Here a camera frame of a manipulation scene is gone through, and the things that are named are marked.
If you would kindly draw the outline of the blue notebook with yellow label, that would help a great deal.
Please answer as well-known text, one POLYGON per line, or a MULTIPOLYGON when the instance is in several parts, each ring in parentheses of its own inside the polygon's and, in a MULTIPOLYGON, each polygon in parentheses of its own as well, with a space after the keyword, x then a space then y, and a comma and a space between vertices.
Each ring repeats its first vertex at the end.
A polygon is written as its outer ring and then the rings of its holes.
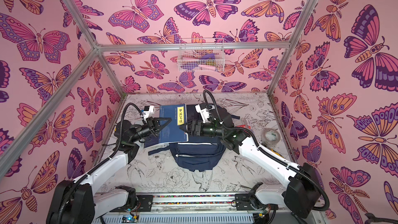
POLYGON ((158 136, 147 137, 144 144, 145 148, 168 143, 183 143, 189 140, 187 133, 180 129, 187 121, 185 104, 162 105, 160 106, 159 117, 171 118, 171 122, 160 131, 158 136))

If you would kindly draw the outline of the navy blue student backpack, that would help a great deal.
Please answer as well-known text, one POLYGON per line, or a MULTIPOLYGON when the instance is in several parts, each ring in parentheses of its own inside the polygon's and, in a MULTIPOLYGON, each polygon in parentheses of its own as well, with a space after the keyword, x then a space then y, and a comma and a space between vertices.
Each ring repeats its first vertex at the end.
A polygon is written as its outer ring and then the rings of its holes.
MULTIPOLYGON (((195 105, 187 105, 187 121, 201 120, 195 105)), ((148 152, 150 156, 162 151, 170 151, 177 165, 191 172, 196 170, 204 172, 212 170, 222 158, 226 149, 233 148, 227 144, 227 139, 233 140, 232 130, 222 128, 222 137, 191 136, 183 143, 170 143, 167 147, 158 148, 148 152)))

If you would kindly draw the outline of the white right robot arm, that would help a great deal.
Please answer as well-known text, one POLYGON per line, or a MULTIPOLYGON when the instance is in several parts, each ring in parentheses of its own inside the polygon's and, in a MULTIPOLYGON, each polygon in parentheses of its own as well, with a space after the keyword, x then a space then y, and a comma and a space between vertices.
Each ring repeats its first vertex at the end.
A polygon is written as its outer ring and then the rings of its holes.
POLYGON ((244 203, 256 210, 282 205, 299 218, 307 218, 311 211, 329 209, 330 199, 320 186, 314 167, 307 163, 300 166, 279 156, 260 144, 250 129, 228 127, 212 93, 204 90, 203 97, 204 103, 196 106, 202 119, 189 121, 183 130, 190 136, 220 138, 225 148, 255 162, 282 185, 281 190, 272 191, 258 183, 251 188, 244 203))

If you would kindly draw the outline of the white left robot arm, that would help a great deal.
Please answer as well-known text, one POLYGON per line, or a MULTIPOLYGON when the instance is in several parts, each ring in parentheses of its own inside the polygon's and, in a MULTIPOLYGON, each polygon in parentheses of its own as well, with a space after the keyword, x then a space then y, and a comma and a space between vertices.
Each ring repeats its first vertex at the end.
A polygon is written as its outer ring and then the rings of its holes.
POLYGON ((74 180, 59 183, 46 218, 48 224, 90 224, 109 211, 124 205, 132 206, 136 201, 135 189, 121 186, 115 192, 99 194, 101 186, 117 171, 133 161, 138 153, 138 141, 159 134, 162 127, 158 118, 151 117, 154 106, 145 106, 139 111, 142 125, 130 124, 124 119, 128 103, 116 126, 116 146, 113 153, 88 172, 74 180))

